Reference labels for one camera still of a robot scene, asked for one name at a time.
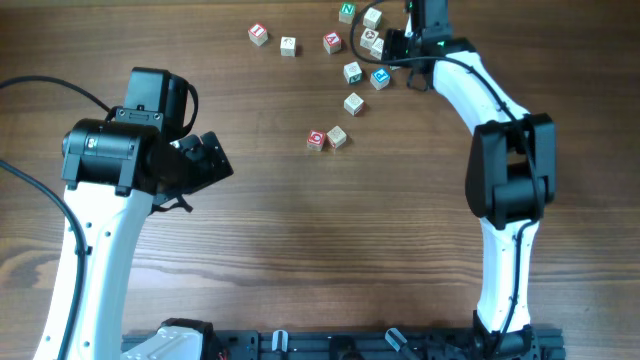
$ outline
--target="wood surface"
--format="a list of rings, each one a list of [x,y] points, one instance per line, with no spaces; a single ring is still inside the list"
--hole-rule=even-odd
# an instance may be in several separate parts
[[[192,214],[148,219],[123,333],[169,317],[264,331],[471,324],[482,237],[464,197],[469,132],[444,98],[407,89],[406,70],[375,91],[376,67],[361,64],[365,81],[347,85],[353,55],[322,46],[347,35],[338,6],[0,10],[0,79],[56,76],[111,106],[134,66],[169,69],[200,93],[194,132],[215,131],[236,171],[189,197]],[[382,28],[404,26],[401,6],[380,6]],[[639,14],[633,0],[450,3],[494,79],[556,122],[558,192],[529,303],[535,324],[564,329],[570,359],[640,356]],[[260,48],[247,34],[257,21]],[[296,58],[280,56],[281,36],[297,38]],[[353,91],[366,102],[355,118],[342,107]],[[62,137],[103,116],[55,85],[5,89],[0,157],[61,195]],[[347,145],[307,150],[310,129],[335,125]],[[0,359],[35,351],[62,230],[47,199],[0,172]]]

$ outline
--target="small cube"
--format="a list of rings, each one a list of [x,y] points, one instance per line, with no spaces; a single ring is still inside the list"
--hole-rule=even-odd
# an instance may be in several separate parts
[[[380,19],[382,19],[382,12],[380,10],[370,8],[364,15],[362,23],[364,26],[375,30],[378,25],[380,25]]]
[[[381,90],[385,86],[389,85],[391,75],[384,68],[380,68],[371,73],[371,83],[376,90]]]
[[[322,151],[325,137],[325,133],[322,131],[311,130],[307,139],[307,147],[311,150]]]
[[[353,22],[353,17],[356,15],[356,4],[353,3],[342,3],[340,6],[340,12],[338,16],[338,20],[345,24],[351,24]]]
[[[382,49],[384,48],[384,40],[378,38],[371,46],[371,56],[378,60],[382,60]]]
[[[327,133],[327,139],[329,140],[329,144],[331,144],[334,149],[337,149],[347,141],[347,134],[340,129],[340,126],[336,126]]]
[[[282,56],[296,56],[296,38],[283,36],[280,40],[280,54]]]
[[[267,39],[269,39],[267,28],[262,26],[260,23],[256,23],[249,28],[249,39],[251,39],[254,44],[261,46],[267,41]]]
[[[362,36],[360,37],[360,46],[365,49],[371,50],[373,43],[378,38],[378,32],[371,29],[364,29]]]
[[[344,100],[344,108],[349,114],[356,116],[356,114],[364,107],[364,100],[360,96],[353,93]]]
[[[357,61],[344,66],[344,78],[347,79],[349,84],[355,84],[362,80],[362,69],[360,69]]]
[[[329,54],[333,54],[342,49],[342,39],[337,32],[332,32],[324,36],[324,48]]]

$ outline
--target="block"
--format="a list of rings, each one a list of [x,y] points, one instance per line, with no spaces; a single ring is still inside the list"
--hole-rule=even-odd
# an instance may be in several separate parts
[[[360,96],[353,93],[344,100],[344,108],[349,114],[356,116],[356,114],[364,107],[364,100]]]
[[[347,141],[347,134],[340,129],[340,126],[336,126],[327,133],[327,140],[334,149],[337,149]]]
[[[327,50],[329,54],[333,54],[342,49],[342,39],[340,39],[340,35],[338,35],[337,32],[328,33],[324,36],[322,42],[325,50]]]
[[[382,19],[382,12],[375,8],[370,8],[367,13],[364,14],[364,20],[362,24],[369,29],[375,30],[380,25],[380,19]]]
[[[311,130],[307,138],[307,147],[311,150],[322,151],[326,135],[322,131]]]
[[[371,50],[373,43],[378,38],[378,32],[371,29],[364,29],[362,36],[360,37],[360,46],[365,49]]]
[[[380,68],[371,73],[371,83],[376,90],[381,90],[385,86],[389,85],[390,80],[391,75],[389,75],[385,68]]]
[[[344,78],[347,79],[349,84],[355,84],[362,80],[362,69],[360,69],[357,61],[344,66]]]
[[[280,54],[282,56],[296,56],[296,38],[283,36],[280,40]]]
[[[260,23],[256,23],[249,28],[249,39],[251,39],[254,44],[261,46],[265,41],[267,41],[267,39],[269,39],[267,28]]]
[[[384,40],[378,38],[371,46],[371,56],[378,60],[382,60],[382,49],[384,48]]]
[[[338,13],[338,20],[345,24],[351,24],[353,17],[356,15],[356,4],[342,3],[340,6],[340,12]]]

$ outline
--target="wooden tabletop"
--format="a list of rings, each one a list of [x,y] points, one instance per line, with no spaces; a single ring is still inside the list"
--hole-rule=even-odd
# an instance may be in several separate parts
[[[482,284],[482,236],[464,196],[471,137],[447,101],[375,66],[349,86],[346,50],[322,36],[348,26],[339,3],[0,10],[0,80],[66,79],[122,104],[134,66],[194,84],[194,132],[217,133],[235,175],[154,214],[140,236],[123,333],[169,317],[217,329],[470,326]],[[401,2],[382,28],[402,28]],[[459,36],[519,104],[557,127],[558,192],[537,236],[534,324],[564,329],[570,359],[640,355],[640,24],[636,1],[460,0]],[[247,29],[264,24],[257,47]],[[295,58],[281,36],[297,38]],[[343,101],[366,102],[352,117]],[[64,134],[104,114],[49,84],[0,95],[0,157],[63,193]],[[335,153],[307,150],[311,129],[339,125]],[[63,217],[0,172],[0,358],[30,358],[41,336]]]

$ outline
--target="robotic arm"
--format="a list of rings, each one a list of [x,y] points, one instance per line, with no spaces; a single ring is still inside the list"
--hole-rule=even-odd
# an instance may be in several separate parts
[[[415,75],[423,76],[425,90],[446,97],[473,135],[465,188],[469,207],[480,218],[484,261],[472,329],[411,336],[390,329],[380,337],[250,332],[242,333],[247,342],[238,347],[242,334],[216,334],[210,323],[170,319],[150,339],[121,354],[127,282],[146,217],[167,210],[161,205],[173,199],[172,208],[189,211],[182,195],[233,173],[213,133],[185,137],[195,119],[182,127],[186,97],[191,92],[197,108],[195,89],[167,71],[135,68],[125,105],[114,110],[115,121],[81,120],[63,143],[65,200],[83,225],[88,246],[69,359],[224,360],[227,351],[233,359],[256,360],[286,359],[291,351],[292,359],[542,358],[543,333],[530,326],[527,285],[538,220],[555,195],[553,122],[514,103],[485,71],[469,41],[452,38],[445,0],[407,2],[406,10],[411,14],[407,31],[387,32],[383,63],[411,67],[408,85]],[[510,162],[512,152],[527,154],[529,160]],[[74,249],[67,231],[36,359],[56,358],[63,343],[76,276]],[[434,337],[443,340],[424,340]],[[384,352],[389,345],[391,353]],[[236,353],[234,346],[240,349]]]

